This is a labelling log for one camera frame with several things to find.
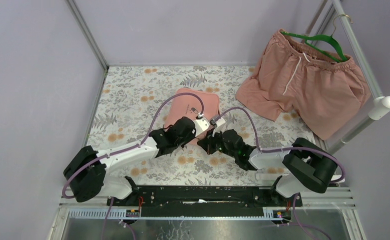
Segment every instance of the black mounting plate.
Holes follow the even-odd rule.
[[[271,200],[270,188],[257,186],[162,186],[140,185],[143,198],[141,216],[144,217],[262,217],[263,207],[285,208],[284,199],[276,204]],[[128,206],[128,201],[114,199],[113,206]],[[138,200],[130,204],[138,207]],[[302,206],[302,199],[295,206]]]

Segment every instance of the white end cap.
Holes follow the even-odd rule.
[[[223,131],[224,124],[226,124],[226,120],[224,120],[224,118],[220,118],[215,123],[217,124],[217,127],[214,128],[214,131],[212,132],[212,136],[215,136],[216,132]]]
[[[368,113],[373,120],[379,120],[390,111],[390,96],[380,96],[373,100],[374,108]]]

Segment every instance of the metal frame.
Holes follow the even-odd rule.
[[[337,14],[338,16],[341,14],[342,15],[345,14],[345,11],[343,10],[342,4],[341,4],[342,0],[331,0],[331,1],[332,1],[332,5],[328,9],[327,13],[325,14],[323,21],[320,23],[320,26],[318,27],[316,34],[322,34],[324,32],[324,30],[329,25],[330,21],[332,20],[332,17],[335,14]],[[309,24],[309,26],[306,30],[306,35],[311,33],[317,20],[319,19],[320,15],[322,14],[322,11],[323,11],[326,3],[327,3],[327,0],[322,0],[322,2],[320,3],[320,6],[319,6],[317,12],[315,13],[311,23]],[[340,21],[342,23],[343,29],[345,30],[345,34],[348,37],[349,43],[351,44],[351,47],[354,51],[354,54],[357,58],[358,65],[360,66],[360,68],[364,74],[364,77],[367,81],[367,84],[370,88],[370,92],[371,92],[371,95],[373,96],[373,100],[375,102],[379,102],[379,101],[383,100],[385,97],[380,89],[379,84],[377,83],[376,77],[374,76],[373,71],[371,70],[371,67],[370,67],[370,65],[369,65],[369,63],[364,55],[364,52],[362,51],[362,49],[357,41],[357,38],[355,37],[355,34],[351,28],[350,21],[346,17],[340,18]],[[326,150],[330,154],[336,153],[343,146],[345,146],[349,141],[351,141],[355,136],[357,136],[360,132],[362,132],[366,127],[368,127],[374,121],[380,119],[382,116],[384,116],[386,113],[388,113],[390,111],[390,107],[388,108],[388,107],[384,106],[383,108],[386,108],[386,109],[382,109],[382,106],[378,106],[378,104],[375,103],[375,107],[374,107],[374,109],[372,109],[372,111],[376,112],[376,111],[383,110],[382,112],[379,112],[379,117],[378,118],[375,116],[372,117],[371,116],[372,111],[370,111],[368,116],[366,116],[362,121],[357,123],[357,125],[355,125],[353,128],[351,128],[343,137],[341,137],[332,146],[327,147],[327,142],[322,141],[320,139],[317,139],[318,140],[317,142],[322,147],[323,146],[327,147]]]
[[[103,86],[105,84],[105,80],[106,80],[107,75],[108,75],[108,70],[105,70],[104,75],[103,75],[103,79],[98,86],[98,93],[97,93],[96,98],[95,98],[95,105],[93,106],[92,113],[90,115],[89,125],[87,126],[86,134],[84,135],[84,139],[83,139],[83,145],[81,146],[82,148],[87,145],[87,141],[89,140],[90,130],[92,129],[93,120],[95,119],[95,115],[96,115],[96,112],[98,110],[99,100],[100,100],[101,95],[102,95],[102,90],[103,90]]]
[[[344,14],[344,10],[341,6],[342,0],[331,0],[332,5],[327,10],[322,22],[320,23],[318,29],[316,30],[316,34],[321,34],[324,32],[326,27],[329,25],[332,16],[335,14],[341,15]],[[108,64],[105,61],[99,47],[97,46],[92,34],[90,33],[89,28],[86,25],[86,22],[84,21],[83,17],[81,16],[81,13],[75,3],[74,0],[66,0],[68,6],[70,7],[71,12],[76,18],[77,23],[79,24],[86,40],[88,41],[90,47],[92,48],[96,58],[98,59],[99,63],[105,70],[105,76],[108,72]],[[325,6],[327,4],[327,0],[322,0],[311,23],[309,24],[305,34],[309,35],[314,26],[317,23],[317,20],[319,19],[320,15],[322,14]],[[370,87],[370,91],[372,93],[373,98],[378,98],[383,96],[380,87],[370,69],[370,66],[364,56],[364,53],[362,52],[358,41],[355,38],[355,35],[351,29],[350,23],[348,19],[341,18],[342,26],[345,30],[345,33],[349,39],[349,42],[351,44],[351,47],[354,50],[355,56],[357,57],[359,66],[361,70],[364,73],[364,76],[367,80],[367,83]],[[94,107],[93,113],[92,113],[92,119],[94,115],[96,114],[96,108],[99,103],[99,97],[102,92],[103,84],[104,84],[105,78],[102,81],[102,84],[100,85],[99,92],[96,98],[96,105]],[[333,146],[331,146],[327,151],[331,154],[338,151],[341,147],[343,147],[345,144],[347,144],[351,139],[353,139],[357,134],[359,134],[362,130],[364,130],[367,126],[369,126],[372,122],[375,120],[371,119],[370,117],[366,117],[363,121],[361,121],[359,124],[357,124],[354,128],[352,128],[345,136],[343,136],[340,141]],[[85,136],[84,144],[87,143],[88,134],[90,131],[91,124],[88,127],[87,134]],[[317,139],[320,147],[325,148],[326,142]],[[331,187],[328,188],[327,192],[324,194],[316,194],[316,193],[303,193],[303,207],[299,207],[299,209],[339,209],[341,213],[344,216],[346,226],[348,228],[349,235],[351,239],[366,239],[364,235],[364,231],[362,229],[361,223],[358,218],[358,213],[355,208],[354,201],[352,199],[352,194],[349,190],[349,188],[344,187]],[[84,203],[77,203],[74,199],[66,199],[62,198],[60,201],[60,207],[58,214],[55,218],[54,224],[52,226],[51,232],[48,236],[48,239],[50,240],[61,240],[64,231],[66,231],[66,223],[68,218],[70,217],[70,211],[75,211],[76,209],[80,209],[79,212],[82,212],[82,209],[85,209],[86,211],[93,211],[93,210],[100,210],[100,211],[106,211],[108,206],[105,205],[106,203],[106,197],[95,197],[87,202]],[[117,209],[117,211],[120,211],[122,209],[125,209],[126,207],[117,207],[114,209]],[[265,211],[272,210],[272,209],[281,209],[281,208],[272,208],[272,207],[266,207],[264,208]]]
[[[102,68],[105,71],[108,71],[108,68],[109,68],[108,63],[106,62],[101,50],[99,49],[99,46],[97,45],[95,39],[93,38],[93,35],[90,32],[90,29],[86,24],[86,21],[84,20],[83,16],[81,15],[81,12],[77,7],[77,4],[75,3],[74,0],[65,0],[65,2],[67,3],[68,7],[70,8],[71,13],[74,15],[75,20],[81,29],[81,32],[83,32],[83,35],[87,40],[87,43],[89,44],[90,48],[92,49],[93,53],[95,54],[100,65],[102,66]]]
[[[59,212],[56,217],[55,224],[53,226],[53,231],[49,240],[61,240],[66,229],[66,223],[69,218],[86,218],[86,219],[102,219],[105,217],[108,206],[106,206],[107,197],[95,197],[89,201],[78,203],[75,199],[66,199],[62,198],[60,201]],[[364,233],[359,223],[358,214],[355,209],[354,200],[352,199],[352,194],[350,189],[347,187],[331,187],[324,194],[318,194],[314,192],[305,192],[302,194],[303,206],[298,207],[299,210],[340,210],[342,216],[344,217],[346,227],[348,229],[351,239],[354,240],[365,240]],[[125,209],[132,209],[133,207],[122,206],[114,207],[112,209],[111,218],[118,219],[122,216],[122,213]],[[283,210],[284,208],[272,208],[264,207],[264,212],[267,213],[272,210]],[[149,218],[154,220],[260,220],[261,218],[251,218],[251,217],[233,217],[233,218],[214,218],[214,217],[158,217],[158,218]]]

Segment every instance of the red wire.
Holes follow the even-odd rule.
[[[286,211],[288,211],[290,208],[290,201],[287,202],[287,205],[286,205]]]
[[[140,196],[139,197],[139,215],[140,215],[140,207],[142,206],[142,204],[143,204],[143,197]]]

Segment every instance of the shorts waistband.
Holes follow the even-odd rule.
[[[311,61],[311,64],[324,69],[328,71],[350,71],[354,69],[356,66],[354,59],[349,55],[344,55],[348,60],[345,62],[338,62],[335,63],[333,59],[329,58],[328,56],[322,54],[321,52],[317,51],[316,49],[306,45],[299,43],[292,39],[290,36],[283,35],[282,32],[286,32],[283,29],[279,29],[275,34],[273,34],[273,37],[278,41],[278,43],[285,47],[290,53],[304,58],[304,55],[302,53],[307,54],[308,56],[312,57],[309,59]],[[336,59],[339,59],[339,55],[337,53],[328,52],[329,55],[335,57]]]

